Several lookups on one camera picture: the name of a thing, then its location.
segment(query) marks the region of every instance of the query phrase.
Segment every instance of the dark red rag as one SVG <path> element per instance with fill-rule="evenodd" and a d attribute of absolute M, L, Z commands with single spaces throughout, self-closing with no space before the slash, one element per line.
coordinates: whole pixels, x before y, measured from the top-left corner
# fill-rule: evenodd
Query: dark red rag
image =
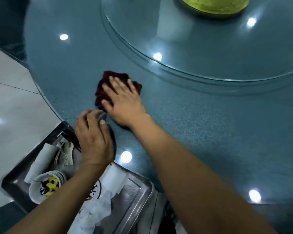
<path fill-rule="evenodd" d="M 106 110 L 104 109 L 104 107 L 103 107 L 103 105 L 101 103 L 102 100 L 103 99 L 107 100 L 112 106 L 113 106 L 113 102 L 112 102 L 111 98 L 103 90 L 102 84 L 106 83 L 115 92 L 115 90 L 113 89 L 113 87 L 112 87 L 112 85 L 111 85 L 111 83 L 109 81 L 110 76 L 119 78 L 121 80 L 121 82 L 123 82 L 129 88 L 129 85 L 128 85 L 128 82 L 127 82 L 127 80 L 129 79 L 128 74 L 116 73 L 116 72 L 109 71 L 109 70 L 105 71 L 103 73 L 102 79 L 98 83 L 98 88 L 97 88 L 97 91 L 96 91 L 96 94 L 95 94 L 97 96 L 95 105 L 97 106 L 98 109 L 103 110 L 105 112 L 106 112 Z M 136 90 L 137 90 L 138 94 L 140 95 L 142 85 L 139 84 L 136 81 L 132 81 L 132 83 L 136 87 Z"/>

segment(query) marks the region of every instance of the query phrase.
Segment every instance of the blue speckled tabletop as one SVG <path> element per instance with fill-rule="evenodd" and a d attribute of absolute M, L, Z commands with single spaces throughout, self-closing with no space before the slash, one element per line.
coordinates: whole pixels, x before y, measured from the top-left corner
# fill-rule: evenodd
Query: blue speckled tabletop
<path fill-rule="evenodd" d="M 154 120 L 243 197 L 258 189 L 263 203 L 292 201 L 293 0 L 251 0 L 224 21 L 176 1 L 33 0 L 25 44 L 34 80 L 73 125 L 94 108 L 103 71 L 128 73 Z M 107 122 L 116 161 L 160 187 L 135 136 Z"/>

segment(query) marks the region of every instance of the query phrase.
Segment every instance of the hand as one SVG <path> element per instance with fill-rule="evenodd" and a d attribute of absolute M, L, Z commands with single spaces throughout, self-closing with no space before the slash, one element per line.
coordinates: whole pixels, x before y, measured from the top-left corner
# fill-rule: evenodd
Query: hand
<path fill-rule="evenodd" d="M 101 110 L 86 110 L 77 117 L 75 133 L 82 150 L 83 165 L 106 168 L 113 161 L 113 142 L 104 120 L 98 125 Z"/>
<path fill-rule="evenodd" d="M 103 84 L 102 87 L 112 99 L 114 106 L 105 99 L 102 100 L 102 105 L 118 124 L 131 128 L 135 122 L 139 122 L 141 117 L 148 115 L 141 98 L 130 79 L 128 80 L 130 89 L 117 77 L 110 76 L 109 80 L 116 93 L 106 84 Z"/>

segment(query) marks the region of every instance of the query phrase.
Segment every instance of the stacked paper cup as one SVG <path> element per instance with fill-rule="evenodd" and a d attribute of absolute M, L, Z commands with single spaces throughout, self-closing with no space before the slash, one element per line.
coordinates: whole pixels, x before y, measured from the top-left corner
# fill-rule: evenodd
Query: stacked paper cup
<path fill-rule="evenodd" d="M 44 184 L 51 177 L 58 180 L 58 188 L 66 181 L 66 176 L 60 171 L 50 171 L 35 177 L 29 186 L 29 197 L 35 204 L 42 203 L 48 197 Z"/>

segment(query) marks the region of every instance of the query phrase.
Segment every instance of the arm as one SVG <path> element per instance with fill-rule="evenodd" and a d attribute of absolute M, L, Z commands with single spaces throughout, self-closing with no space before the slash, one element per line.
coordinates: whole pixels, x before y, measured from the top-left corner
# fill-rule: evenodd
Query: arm
<path fill-rule="evenodd" d="M 6 234 L 65 234 L 105 168 L 113 161 L 113 143 L 102 111 L 82 112 L 75 133 L 82 150 L 79 171 Z"/>
<path fill-rule="evenodd" d="M 114 106 L 103 101 L 105 109 L 142 143 L 165 195 L 189 234 L 276 233 L 238 193 L 145 113 L 130 81 L 130 90 L 117 78 L 110 81 L 116 93 L 106 85 L 103 88 Z"/>

